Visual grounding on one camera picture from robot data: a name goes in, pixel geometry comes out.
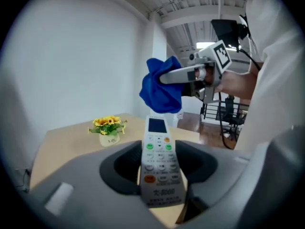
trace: white flower pot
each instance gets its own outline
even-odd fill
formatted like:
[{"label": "white flower pot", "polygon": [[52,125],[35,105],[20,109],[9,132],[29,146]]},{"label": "white flower pot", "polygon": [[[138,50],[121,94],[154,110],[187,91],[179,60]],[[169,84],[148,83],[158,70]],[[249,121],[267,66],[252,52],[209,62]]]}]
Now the white flower pot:
[{"label": "white flower pot", "polygon": [[102,135],[99,134],[100,143],[103,147],[108,147],[116,144],[120,140],[119,134],[117,135]]}]

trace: white shirt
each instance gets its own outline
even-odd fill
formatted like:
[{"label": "white shirt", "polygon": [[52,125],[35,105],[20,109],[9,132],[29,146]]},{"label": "white shirt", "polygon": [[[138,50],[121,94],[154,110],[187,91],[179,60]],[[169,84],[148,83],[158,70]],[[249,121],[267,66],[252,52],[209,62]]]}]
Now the white shirt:
[{"label": "white shirt", "polygon": [[280,0],[248,0],[246,15],[264,64],[235,149],[253,151],[305,124],[305,54],[303,33]]}]

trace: orange button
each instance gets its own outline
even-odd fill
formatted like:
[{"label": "orange button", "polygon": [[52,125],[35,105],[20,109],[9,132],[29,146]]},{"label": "orange button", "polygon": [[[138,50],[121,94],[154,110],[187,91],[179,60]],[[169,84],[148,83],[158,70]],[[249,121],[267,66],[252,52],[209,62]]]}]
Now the orange button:
[{"label": "orange button", "polygon": [[147,175],[144,177],[144,181],[147,183],[154,183],[156,180],[156,178],[154,176],[151,175]]}]

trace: ceiling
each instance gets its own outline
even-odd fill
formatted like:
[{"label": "ceiling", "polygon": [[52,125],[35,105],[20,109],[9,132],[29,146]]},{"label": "ceiling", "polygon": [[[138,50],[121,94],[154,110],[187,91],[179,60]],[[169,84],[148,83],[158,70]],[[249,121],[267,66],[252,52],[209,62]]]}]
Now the ceiling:
[{"label": "ceiling", "polygon": [[[217,40],[215,31],[211,26],[211,18],[217,18],[218,0],[139,0],[145,6],[147,13],[157,12],[163,24],[170,20],[171,24],[166,24],[167,37],[177,54],[196,49],[197,42],[213,42]],[[240,13],[245,12],[247,0],[221,0],[221,18],[238,19]],[[226,12],[230,12],[231,17],[227,18]],[[191,18],[175,21],[179,15]]]}]

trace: blue cloth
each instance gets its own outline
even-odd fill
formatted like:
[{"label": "blue cloth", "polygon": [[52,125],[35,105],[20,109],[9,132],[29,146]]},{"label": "blue cloth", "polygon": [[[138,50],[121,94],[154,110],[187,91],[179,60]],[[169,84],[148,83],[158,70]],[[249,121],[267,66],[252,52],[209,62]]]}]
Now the blue cloth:
[{"label": "blue cloth", "polygon": [[169,71],[180,69],[179,61],[174,57],[165,62],[158,59],[147,60],[149,74],[142,82],[140,97],[146,105],[157,113],[177,113],[181,110],[181,92],[183,84],[162,84],[159,77]]}]

